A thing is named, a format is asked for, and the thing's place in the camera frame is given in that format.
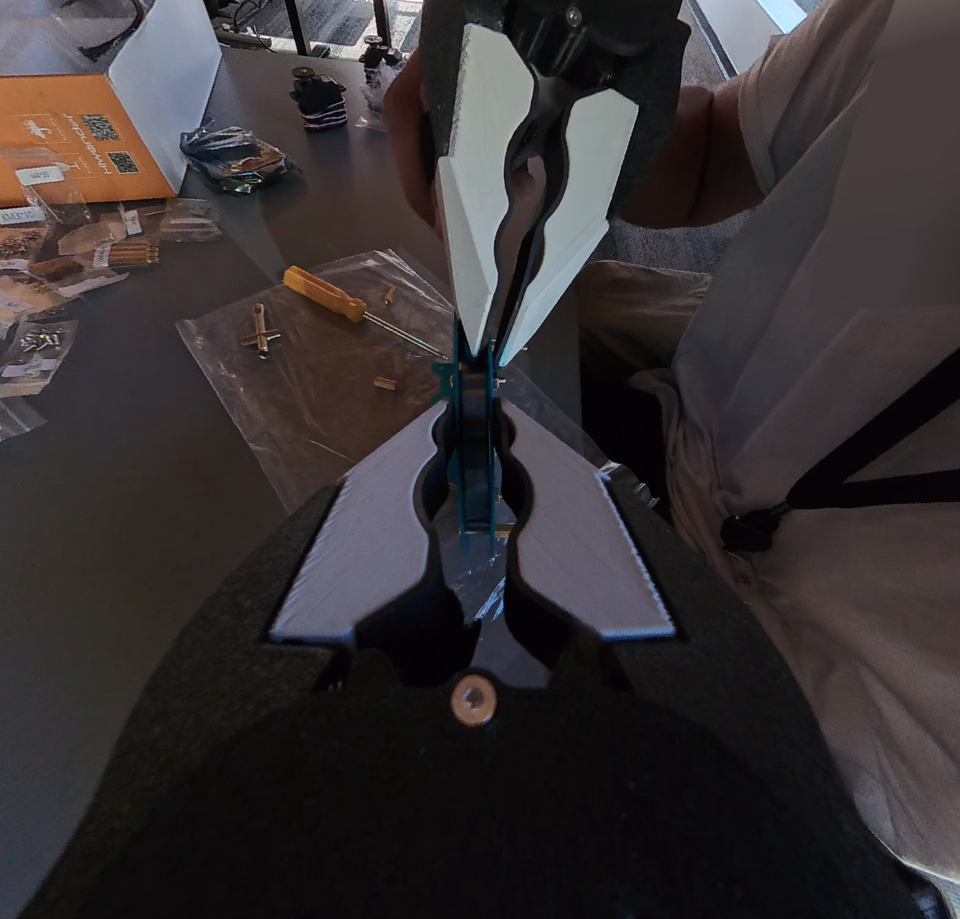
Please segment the blue round turntable base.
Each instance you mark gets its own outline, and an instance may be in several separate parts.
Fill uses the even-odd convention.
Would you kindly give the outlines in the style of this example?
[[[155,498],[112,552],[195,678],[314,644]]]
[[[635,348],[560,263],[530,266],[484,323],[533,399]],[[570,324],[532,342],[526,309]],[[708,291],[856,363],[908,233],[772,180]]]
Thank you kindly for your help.
[[[493,346],[490,341],[472,354],[459,318],[454,321],[452,360],[436,363],[439,392],[447,400],[440,420],[440,448],[446,475],[455,489],[462,534],[484,536],[497,543],[498,400]]]

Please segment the clear plastic sheet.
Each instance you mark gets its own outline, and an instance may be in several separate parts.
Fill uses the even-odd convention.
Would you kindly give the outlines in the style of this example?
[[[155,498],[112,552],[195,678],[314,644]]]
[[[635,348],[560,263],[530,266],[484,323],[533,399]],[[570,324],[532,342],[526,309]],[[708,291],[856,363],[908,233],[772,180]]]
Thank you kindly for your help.
[[[404,250],[372,251],[303,267],[364,301],[369,310],[450,354],[453,306],[437,277]],[[383,295],[397,287],[393,304]],[[254,329],[253,306],[267,306],[282,337],[270,360],[239,345]],[[218,395],[289,514],[320,488],[406,428],[440,392],[440,360],[369,322],[353,324],[279,284],[195,320],[176,323],[187,349]],[[522,371],[499,373],[498,393],[609,474],[616,464]],[[398,382],[395,392],[375,377]],[[503,612],[507,526],[514,515],[496,506],[496,544],[461,541],[455,493],[435,520],[449,588],[468,621]]]

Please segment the dark foil bag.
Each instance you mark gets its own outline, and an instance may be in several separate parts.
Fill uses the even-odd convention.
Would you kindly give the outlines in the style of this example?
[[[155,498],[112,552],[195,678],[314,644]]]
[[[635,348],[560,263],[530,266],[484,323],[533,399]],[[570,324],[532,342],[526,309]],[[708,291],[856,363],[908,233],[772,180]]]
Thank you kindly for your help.
[[[282,150],[236,126],[183,132],[179,148],[189,167],[220,193],[249,195],[297,168]]]

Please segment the grey desk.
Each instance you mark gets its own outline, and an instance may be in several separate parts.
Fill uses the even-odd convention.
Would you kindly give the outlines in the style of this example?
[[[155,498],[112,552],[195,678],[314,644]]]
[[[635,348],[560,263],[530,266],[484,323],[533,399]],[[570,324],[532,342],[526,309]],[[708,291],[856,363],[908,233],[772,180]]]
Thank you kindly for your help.
[[[294,68],[343,86],[346,125],[307,132]],[[139,692],[174,637],[286,516],[186,349],[179,320],[278,282],[289,265],[404,250],[450,298],[437,236],[406,205],[384,133],[358,129],[357,61],[222,49],[207,115],[299,168],[223,205],[220,240],[72,301],[66,361],[30,406],[47,423],[2,443],[2,917],[52,868]]]

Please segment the person's white shirt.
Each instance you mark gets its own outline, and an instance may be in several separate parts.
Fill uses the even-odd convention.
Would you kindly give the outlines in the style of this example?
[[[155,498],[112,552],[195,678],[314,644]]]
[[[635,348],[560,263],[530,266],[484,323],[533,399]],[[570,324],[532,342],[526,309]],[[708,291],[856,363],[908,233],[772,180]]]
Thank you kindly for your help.
[[[861,817],[958,886],[958,404],[848,476],[932,503],[791,492],[958,349],[958,0],[831,0],[745,74],[767,196],[681,338],[675,523],[795,673]]]

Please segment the person's tan trousers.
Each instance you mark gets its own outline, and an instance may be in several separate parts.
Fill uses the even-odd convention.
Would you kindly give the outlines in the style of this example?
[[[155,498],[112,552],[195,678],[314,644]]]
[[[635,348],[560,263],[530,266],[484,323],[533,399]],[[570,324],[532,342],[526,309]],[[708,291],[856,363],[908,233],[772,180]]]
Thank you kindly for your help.
[[[654,396],[674,418],[682,401],[670,367],[712,280],[612,260],[585,266],[574,282],[584,372]]]

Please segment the bagged servo motor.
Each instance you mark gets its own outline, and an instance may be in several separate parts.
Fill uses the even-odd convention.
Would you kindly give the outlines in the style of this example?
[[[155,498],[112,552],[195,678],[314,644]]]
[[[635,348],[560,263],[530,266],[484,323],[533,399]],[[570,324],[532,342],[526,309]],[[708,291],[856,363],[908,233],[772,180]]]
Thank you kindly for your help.
[[[405,56],[401,50],[391,47],[376,35],[364,37],[363,44],[360,62],[364,67],[366,83],[361,93],[366,100],[366,109],[356,120],[355,126],[358,129],[385,132],[383,103],[390,85],[403,69]]]

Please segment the orange and white cardboard box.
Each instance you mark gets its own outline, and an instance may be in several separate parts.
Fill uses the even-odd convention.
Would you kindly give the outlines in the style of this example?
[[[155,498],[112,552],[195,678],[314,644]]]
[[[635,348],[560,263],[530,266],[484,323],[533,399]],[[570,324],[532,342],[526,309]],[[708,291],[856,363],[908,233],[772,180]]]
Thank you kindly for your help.
[[[88,203],[174,197],[222,52],[203,0],[1,0],[2,147],[79,160]]]

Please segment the pile of small hardware bags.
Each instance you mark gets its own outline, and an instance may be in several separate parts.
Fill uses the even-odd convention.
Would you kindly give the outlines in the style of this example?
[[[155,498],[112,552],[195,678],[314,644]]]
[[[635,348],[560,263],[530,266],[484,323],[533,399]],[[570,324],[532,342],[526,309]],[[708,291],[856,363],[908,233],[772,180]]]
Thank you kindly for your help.
[[[69,302],[160,261],[162,241],[213,241],[206,200],[119,203],[94,213],[78,159],[47,148],[2,148],[1,439],[43,425],[27,399],[49,385],[77,337]]]

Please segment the person's right forearm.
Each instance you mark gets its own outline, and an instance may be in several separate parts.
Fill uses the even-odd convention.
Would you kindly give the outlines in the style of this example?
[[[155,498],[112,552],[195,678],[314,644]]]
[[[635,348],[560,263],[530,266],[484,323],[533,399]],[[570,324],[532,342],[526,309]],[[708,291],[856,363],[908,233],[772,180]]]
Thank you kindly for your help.
[[[621,219],[656,230],[705,227],[762,203],[739,123],[744,79],[679,90],[673,131]]]

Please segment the yellow-handled screwdriver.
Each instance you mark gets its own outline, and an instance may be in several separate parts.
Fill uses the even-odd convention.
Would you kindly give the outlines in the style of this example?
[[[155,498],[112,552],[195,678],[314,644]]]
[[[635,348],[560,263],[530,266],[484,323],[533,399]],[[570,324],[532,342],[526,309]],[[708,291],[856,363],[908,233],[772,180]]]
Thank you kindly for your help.
[[[426,352],[430,356],[444,361],[449,360],[449,357],[445,353],[426,343],[426,341],[370,313],[365,301],[354,298],[343,289],[306,272],[306,270],[302,268],[296,266],[288,267],[283,274],[283,284],[289,289],[294,290],[294,292],[323,306],[331,313],[340,314],[355,324],[366,320],[414,345],[417,349]]]

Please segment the black servo motor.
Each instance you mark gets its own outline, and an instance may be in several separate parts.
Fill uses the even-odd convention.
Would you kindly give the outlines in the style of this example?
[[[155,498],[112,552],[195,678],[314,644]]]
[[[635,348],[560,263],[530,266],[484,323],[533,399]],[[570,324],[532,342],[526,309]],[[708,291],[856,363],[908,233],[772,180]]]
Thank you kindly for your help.
[[[344,92],[346,87],[309,66],[293,68],[291,97],[296,103],[304,129],[321,132],[347,125]]]

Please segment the metal cross wrench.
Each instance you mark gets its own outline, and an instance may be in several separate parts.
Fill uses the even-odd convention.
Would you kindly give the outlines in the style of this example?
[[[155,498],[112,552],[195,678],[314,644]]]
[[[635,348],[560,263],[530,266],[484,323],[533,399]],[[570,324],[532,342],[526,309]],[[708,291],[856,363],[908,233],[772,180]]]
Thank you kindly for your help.
[[[279,328],[271,325],[267,305],[264,302],[256,302],[251,313],[253,330],[239,337],[238,343],[244,348],[253,349],[259,360],[270,361],[273,355],[271,343],[281,339],[283,333]]]

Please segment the person's right hand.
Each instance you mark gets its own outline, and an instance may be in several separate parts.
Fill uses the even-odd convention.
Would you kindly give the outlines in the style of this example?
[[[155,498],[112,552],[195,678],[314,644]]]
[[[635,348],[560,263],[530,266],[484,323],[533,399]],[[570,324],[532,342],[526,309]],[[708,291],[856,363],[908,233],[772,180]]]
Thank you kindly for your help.
[[[435,189],[427,179],[422,149],[422,120],[426,114],[426,100],[421,52],[419,48],[414,50],[401,73],[390,84],[383,101],[382,118],[406,201],[414,213],[441,238]]]

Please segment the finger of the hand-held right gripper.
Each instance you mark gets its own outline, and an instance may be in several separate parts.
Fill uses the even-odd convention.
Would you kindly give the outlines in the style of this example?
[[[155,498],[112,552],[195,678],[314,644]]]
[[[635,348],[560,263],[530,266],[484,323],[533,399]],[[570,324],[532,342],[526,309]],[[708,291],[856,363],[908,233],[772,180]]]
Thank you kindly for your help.
[[[527,285],[498,365],[510,363],[534,336],[609,228],[608,209],[639,106],[608,88],[573,105],[565,130],[566,184],[547,216],[541,263]]]
[[[529,114],[535,78],[509,37],[469,23],[448,153],[438,158],[438,210],[456,311],[479,351],[498,287],[496,242],[507,216],[507,150]]]

